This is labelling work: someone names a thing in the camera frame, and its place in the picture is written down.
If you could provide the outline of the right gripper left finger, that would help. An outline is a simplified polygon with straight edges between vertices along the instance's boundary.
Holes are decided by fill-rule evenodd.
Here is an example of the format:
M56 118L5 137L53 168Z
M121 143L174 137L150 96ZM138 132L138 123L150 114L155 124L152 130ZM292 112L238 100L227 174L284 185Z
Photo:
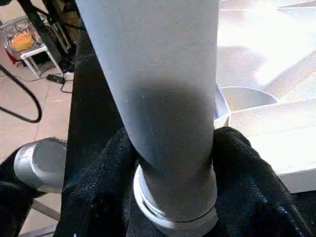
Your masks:
M128 229L136 152L121 128L87 166L64 183L56 237L124 237Z

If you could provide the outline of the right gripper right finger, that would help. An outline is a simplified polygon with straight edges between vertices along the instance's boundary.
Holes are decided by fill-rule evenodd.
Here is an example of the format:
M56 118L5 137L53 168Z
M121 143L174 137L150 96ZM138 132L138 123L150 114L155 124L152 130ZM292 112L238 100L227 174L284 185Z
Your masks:
M296 201L238 130L214 130L218 232L225 237L311 237Z

